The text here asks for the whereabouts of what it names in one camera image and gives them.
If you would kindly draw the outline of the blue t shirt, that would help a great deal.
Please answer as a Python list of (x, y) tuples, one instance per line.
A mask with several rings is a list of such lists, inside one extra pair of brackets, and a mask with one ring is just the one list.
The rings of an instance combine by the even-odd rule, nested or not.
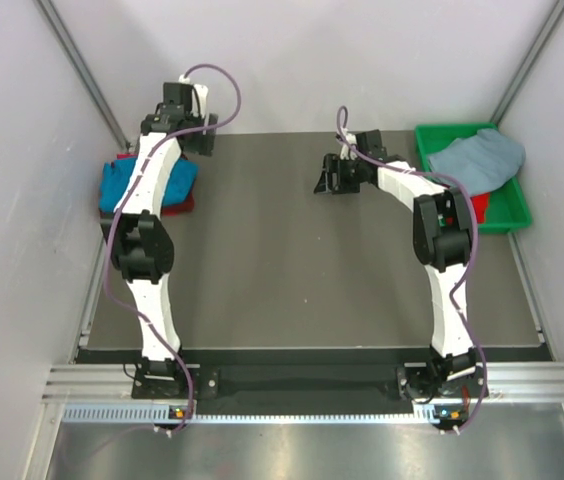
[[(105, 163), (99, 187), (99, 201), (117, 201), (123, 198), (137, 159), (124, 159)], [(193, 192), (198, 166), (181, 157), (173, 167), (167, 182), (162, 207), (182, 202)]]

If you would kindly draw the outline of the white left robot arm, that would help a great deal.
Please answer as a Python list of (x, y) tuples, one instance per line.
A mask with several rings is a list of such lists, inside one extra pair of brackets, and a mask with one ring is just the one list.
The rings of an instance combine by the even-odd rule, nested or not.
[(162, 399), (193, 396), (193, 379), (179, 357), (181, 340), (173, 324), (169, 276), (175, 247), (161, 221), (173, 168), (185, 152), (209, 154), (213, 135), (203, 128), (217, 121), (207, 111), (208, 89), (182, 76), (163, 85), (163, 100), (140, 127), (137, 160), (113, 213), (101, 219), (112, 266), (131, 292), (142, 347), (132, 395)]

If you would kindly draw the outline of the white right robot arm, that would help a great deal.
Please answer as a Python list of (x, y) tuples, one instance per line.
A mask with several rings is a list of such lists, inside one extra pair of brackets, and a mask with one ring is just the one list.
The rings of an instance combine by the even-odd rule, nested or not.
[(379, 131), (336, 134), (338, 153), (323, 157), (316, 194), (353, 194), (369, 184), (412, 213), (412, 245), (431, 291), (431, 359), (408, 373), (402, 388), (412, 399), (449, 396), (476, 373), (479, 351), (467, 329), (466, 276), (473, 258), (475, 223), (462, 191), (434, 180), (398, 155), (390, 156)]

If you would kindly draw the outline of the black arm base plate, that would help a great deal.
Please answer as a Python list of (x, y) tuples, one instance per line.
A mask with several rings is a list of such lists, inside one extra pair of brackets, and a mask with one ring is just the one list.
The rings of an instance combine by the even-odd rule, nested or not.
[(471, 391), (483, 386), (483, 369), (472, 367), (457, 374), (431, 363), (358, 365), (211, 365), (189, 370), (187, 379), (179, 368), (136, 368), (131, 397), (134, 399), (215, 400), (239, 393), (378, 394), (390, 401), (432, 400), (455, 395), (463, 385)]

